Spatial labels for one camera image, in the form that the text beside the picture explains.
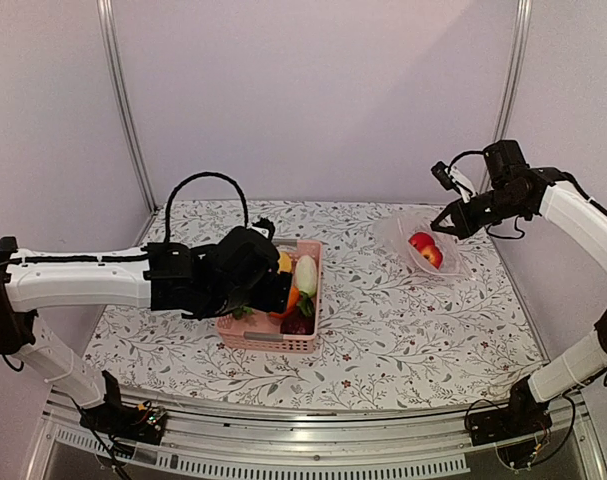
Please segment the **dark purple fruit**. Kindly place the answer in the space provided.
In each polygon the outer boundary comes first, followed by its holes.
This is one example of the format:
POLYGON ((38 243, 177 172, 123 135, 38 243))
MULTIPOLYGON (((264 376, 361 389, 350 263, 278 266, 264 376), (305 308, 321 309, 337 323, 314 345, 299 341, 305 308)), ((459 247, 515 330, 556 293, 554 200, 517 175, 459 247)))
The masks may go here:
POLYGON ((311 335, 315 329, 315 317, 305 316, 299 309, 285 317, 280 326, 284 335, 311 335))

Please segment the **red pomegranate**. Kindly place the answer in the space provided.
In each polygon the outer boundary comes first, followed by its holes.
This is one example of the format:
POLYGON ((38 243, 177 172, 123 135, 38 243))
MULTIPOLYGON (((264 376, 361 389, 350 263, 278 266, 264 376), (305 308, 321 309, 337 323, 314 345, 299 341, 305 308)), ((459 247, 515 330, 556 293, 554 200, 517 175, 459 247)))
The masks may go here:
POLYGON ((439 269, 443 262, 443 254, 435 245, 426 245, 421 251, 421 256, 426 259, 434 268, 439 269))

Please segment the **pink plastic basket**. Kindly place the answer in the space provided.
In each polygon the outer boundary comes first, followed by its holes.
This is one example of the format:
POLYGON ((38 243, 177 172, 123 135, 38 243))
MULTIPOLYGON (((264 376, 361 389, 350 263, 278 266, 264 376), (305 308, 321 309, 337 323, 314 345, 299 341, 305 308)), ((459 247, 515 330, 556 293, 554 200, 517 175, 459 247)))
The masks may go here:
POLYGON ((323 244, 317 240, 277 239, 279 251, 287 252, 293 260, 303 255, 311 256, 318 271, 317 292, 313 298, 315 306, 315 329, 311 335, 284 335, 280 333, 283 319, 276 319, 268 313, 254 310, 254 314, 240 320, 232 315, 216 320, 216 330, 223 342, 230 348, 259 350, 266 352, 312 353, 318 332, 320 317, 320 297, 322 285, 323 244))

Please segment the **clear zip top bag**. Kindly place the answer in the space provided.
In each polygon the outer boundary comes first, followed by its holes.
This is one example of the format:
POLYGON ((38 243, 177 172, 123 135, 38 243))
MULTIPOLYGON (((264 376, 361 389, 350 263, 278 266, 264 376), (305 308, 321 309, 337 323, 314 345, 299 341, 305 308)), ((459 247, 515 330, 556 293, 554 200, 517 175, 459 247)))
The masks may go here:
POLYGON ((444 278, 470 277, 455 238, 433 231, 436 211, 412 207, 377 220, 375 238, 409 266, 444 278))

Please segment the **red apple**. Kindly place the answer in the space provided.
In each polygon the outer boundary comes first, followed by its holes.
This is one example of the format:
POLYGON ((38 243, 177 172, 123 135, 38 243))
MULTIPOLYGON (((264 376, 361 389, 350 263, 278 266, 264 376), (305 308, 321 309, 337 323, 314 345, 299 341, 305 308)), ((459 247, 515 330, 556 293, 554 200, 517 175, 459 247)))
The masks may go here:
POLYGON ((426 232, 416 232, 409 239, 408 243, 417 251, 422 251, 424 248, 434 245, 435 241, 431 235, 426 232))

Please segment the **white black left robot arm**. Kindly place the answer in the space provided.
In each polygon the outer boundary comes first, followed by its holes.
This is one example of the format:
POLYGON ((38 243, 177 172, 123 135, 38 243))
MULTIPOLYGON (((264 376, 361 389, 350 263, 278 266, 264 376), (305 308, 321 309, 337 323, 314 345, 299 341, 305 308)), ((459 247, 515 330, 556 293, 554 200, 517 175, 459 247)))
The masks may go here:
POLYGON ((248 307, 282 313, 291 274, 280 254, 256 228, 236 227, 219 243, 188 247, 148 243, 107 253, 60 254, 0 240, 0 355, 14 357, 46 383, 92 409, 111 434, 131 426, 118 383, 87 365, 40 319, 43 308, 117 305, 179 311, 187 319, 222 317, 248 307))

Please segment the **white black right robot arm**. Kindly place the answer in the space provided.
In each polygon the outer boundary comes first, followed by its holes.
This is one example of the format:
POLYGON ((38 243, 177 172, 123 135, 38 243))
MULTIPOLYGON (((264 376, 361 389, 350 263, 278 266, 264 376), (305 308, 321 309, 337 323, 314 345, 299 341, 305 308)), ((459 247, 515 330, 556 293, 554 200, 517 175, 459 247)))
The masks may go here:
MULTIPOLYGON (((431 222, 436 233, 467 239, 504 221, 542 219, 573 246, 572 263, 593 264, 607 277, 607 210, 569 172, 527 163, 515 140, 499 140, 477 151, 490 186, 477 191, 457 168, 470 151, 431 169, 441 186, 457 194, 431 222)), ((465 425, 476 444, 548 429, 552 400, 582 388, 607 372, 607 307, 591 329, 545 366, 514 383, 502 407, 469 412, 465 425)))

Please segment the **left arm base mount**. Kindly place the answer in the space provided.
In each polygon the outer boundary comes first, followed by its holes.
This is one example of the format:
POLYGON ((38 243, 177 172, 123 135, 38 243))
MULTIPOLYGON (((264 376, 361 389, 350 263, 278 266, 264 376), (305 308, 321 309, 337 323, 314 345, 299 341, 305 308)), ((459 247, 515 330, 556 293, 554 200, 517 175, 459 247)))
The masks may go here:
POLYGON ((96 433, 107 434, 111 439, 160 445, 168 420, 167 410, 154 406, 149 400, 137 406, 122 402, 116 378, 102 372, 105 393, 98 406, 81 408, 80 425, 96 433))

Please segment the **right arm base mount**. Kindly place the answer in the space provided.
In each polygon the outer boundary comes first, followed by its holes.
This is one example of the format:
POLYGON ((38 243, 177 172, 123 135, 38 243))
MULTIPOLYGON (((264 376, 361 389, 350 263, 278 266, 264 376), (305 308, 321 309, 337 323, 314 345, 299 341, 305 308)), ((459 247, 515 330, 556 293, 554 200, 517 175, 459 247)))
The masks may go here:
POLYGON ((464 415, 464 428, 473 446, 495 444, 521 436, 541 433, 540 439, 513 443, 495 449, 503 466, 514 472, 530 470, 554 458, 573 433, 577 406, 569 391, 561 394, 571 408, 570 425, 558 445, 546 456, 542 452, 550 445, 553 422, 548 411, 550 401, 537 402, 529 386, 530 377, 524 377, 510 388, 508 402, 501 407, 486 398, 474 401, 464 415))

